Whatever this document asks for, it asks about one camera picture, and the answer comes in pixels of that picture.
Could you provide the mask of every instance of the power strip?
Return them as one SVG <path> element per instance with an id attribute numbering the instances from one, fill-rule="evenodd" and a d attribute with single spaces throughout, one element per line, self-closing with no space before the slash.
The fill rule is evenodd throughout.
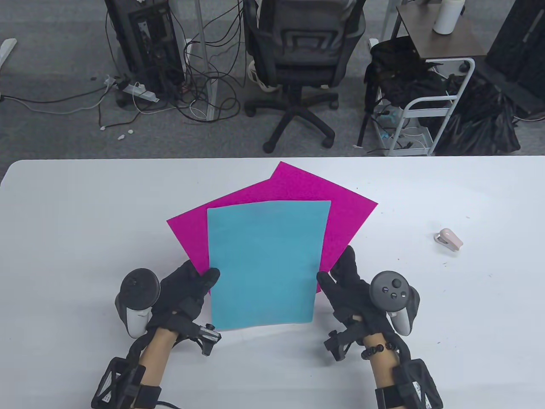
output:
<path id="1" fill-rule="evenodd" d="M 108 77 L 106 81 L 104 81 L 104 84 L 110 87 L 113 86 L 115 88 L 118 88 L 115 79 L 111 77 Z M 147 91 L 144 84 L 140 84 L 138 87 L 135 87 L 134 85 L 127 85 L 127 87 L 123 90 L 123 92 L 126 92 L 127 94 L 130 94 L 130 95 L 134 95 L 135 97 L 140 97 L 150 102 L 159 102 L 159 98 L 157 98 L 155 93 L 151 91 Z"/>
<path id="2" fill-rule="evenodd" d="M 185 39 L 186 44 L 190 43 L 191 41 L 192 41 L 191 38 Z M 185 58 L 184 58 L 184 63 L 182 64 L 184 74 L 186 74 L 186 72 L 187 72 L 187 66 L 189 65 L 189 56 L 191 55 L 192 47 L 193 47 L 193 44 L 189 44 L 187 46 L 187 51 L 186 51 L 186 55 L 185 55 Z M 106 81 L 104 81 L 104 84 L 108 85 L 108 86 L 113 85 L 115 88 L 118 88 L 117 84 L 115 84 L 115 82 L 116 82 L 115 79 L 113 79 L 111 77 L 108 77 L 106 79 Z M 140 98 L 145 99 L 145 100 L 150 101 L 150 102 L 159 102 L 159 98 L 157 98 L 155 93 L 146 90 L 146 87 L 145 87 L 144 84 L 140 84 L 138 87 L 135 87 L 134 85 L 127 85 L 127 87 L 123 91 L 126 92 L 127 94 L 134 95 L 135 97 L 140 97 Z"/>

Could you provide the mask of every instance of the black bag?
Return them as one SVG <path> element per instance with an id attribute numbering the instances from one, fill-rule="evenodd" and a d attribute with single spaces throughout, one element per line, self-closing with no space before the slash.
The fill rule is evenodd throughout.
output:
<path id="1" fill-rule="evenodd" d="M 404 109 L 419 97 L 444 95 L 448 82 L 430 71 L 435 63 L 427 63 L 416 52 L 409 36 L 383 41 L 371 49 L 373 57 L 365 71 L 365 110 L 372 113 L 377 105 L 378 89 L 382 90 L 391 106 Z M 444 101 L 416 104 L 414 109 L 440 108 Z"/>
<path id="2" fill-rule="evenodd" d="M 464 77 L 452 77 L 453 88 Z M 514 104 L 494 85 L 473 76 L 435 149 L 437 155 L 497 155 L 520 149 L 514 131 Z M 436 135 L 443 118 L 424 125 Z"/>

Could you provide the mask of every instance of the human arm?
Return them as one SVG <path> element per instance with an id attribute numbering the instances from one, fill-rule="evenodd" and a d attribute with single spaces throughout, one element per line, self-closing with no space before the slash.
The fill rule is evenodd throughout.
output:
<path id="1" fill-rule="evenodd" d="M 386 318 L 386 312 L 378 310 L 372 303 L 369 284 L 361 280 L 357 273 L 354 250 L 347 247 L 331 269 L 331 276 L 320 272 L 317 279 L 339 321 L 347 328 L 362 322 L 366 334 L 362 343 L 366 350 L 371 351 L 372 348 L 382 345 L 382 348 L 377 348 L 376 353 L 367 354 L 365 358 L 371 363 L 377 389 L 395 385 L 392 370 L 399 366 L 399 356 L 386 347 L 394 331 Z"/>
<path id="2" fill-rule="evenodd" d="M 195 324 L 192 321 L 201 313 L 204 296 L 219 276 L 217 269 L 200 276 L 188 261 L 161 281 L 161 294 L 152 307 L 152 319 L 147 326 L 153 338 L 138 361 L 145 368 L 141 385 L 158 387 L 161 384 L 172 347 L 184 339 L 193 339 L 190 334 Z M 189 332 L 175 328 L 186 328 Z"/>
<path id="3" fill-rule="evenodd" d="M 159 386 L 161 384 L 171 349 L 177 338 L 176 332 L 164 328 L 157 329 L 138 362 L 146 369 L 142 377 L 142 385 Z"/>

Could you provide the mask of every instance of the gloved hand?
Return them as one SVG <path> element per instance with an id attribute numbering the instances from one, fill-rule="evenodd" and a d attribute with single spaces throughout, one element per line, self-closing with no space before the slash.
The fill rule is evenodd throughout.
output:
<path id="1" fill-rule="evenodd" d="M 319 272 L 318 283 L 322 287 L 334 310 L 334 316 L 346 327 L 361 317 L 368 335 L 393 333 L 386 312 L 371 302 L 369 284 L 360 279 L 356 267 L 354 249 L 348 246 L 331 269 L 333 281 L 326 272 Z"/>
<path id="2" fill-rule="evenodd" d="M 194 330 L 190 324 L 201 313 L 204 296 L 219 277 L 217 268 L 200 276 L 193 263 L 186 261 L 163 278 L 159 299 L 152 307 L 152 319 L 146 327 L 148 331 L 161 327 L 178 332 L 182 339 L 191 338 Z"/>

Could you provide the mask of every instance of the computer tower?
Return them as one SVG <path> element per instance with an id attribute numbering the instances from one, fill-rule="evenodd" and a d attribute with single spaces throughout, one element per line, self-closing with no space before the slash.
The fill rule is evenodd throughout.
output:
<path id="1" fill-rule="evenodd" d="M 168 0 L 105 0 L 132 82 L 168 94 L 184 82 Z"/>
<path id="2" fill-rule="evenodd" d="M 486 62 L 509 81 L 520 78 L 536 43 L 545 35 L 545 0 L 515 1 Z"/>

